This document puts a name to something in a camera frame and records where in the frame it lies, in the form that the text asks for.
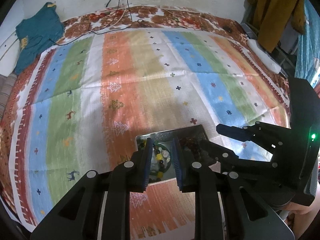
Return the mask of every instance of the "black cross print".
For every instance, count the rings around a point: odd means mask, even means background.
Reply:
[[[193,123],[193,124],[196,124],[196,122],[198,122],[198,120],[191,118],[191,121],[190,121],[190,122]]]

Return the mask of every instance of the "metal tray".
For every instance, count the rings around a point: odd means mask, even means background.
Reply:
[[[197,125],[173,129],[173,130],[138,135],[138,136],[136,136],[136,139],[135,139],[136,149],[140,150],[141,149],[140,145],[145,140],[147,140],[147,138],[151,138],[154,143],[164,145],[169,150],[170,155],[171,155],[172,141],[173,141],[173,138],[175,138],[175,137],[178,137],[179,140],[182,138],[186,138],[186,137],[194,138],[197,141],[200,141],[203,139],[209,140],[207,134],[204,131],[203,126],[201,124],[197,124]],[[155,176],[152,176],[152,175],[150,175],[149,177],[151,179],[156,178]],[[174,170],[174,166],[171,165],[170,168],[164,173],[161,181],[165,181],[167,179],[172,179],[175,177],[176,177],[176,173]]]

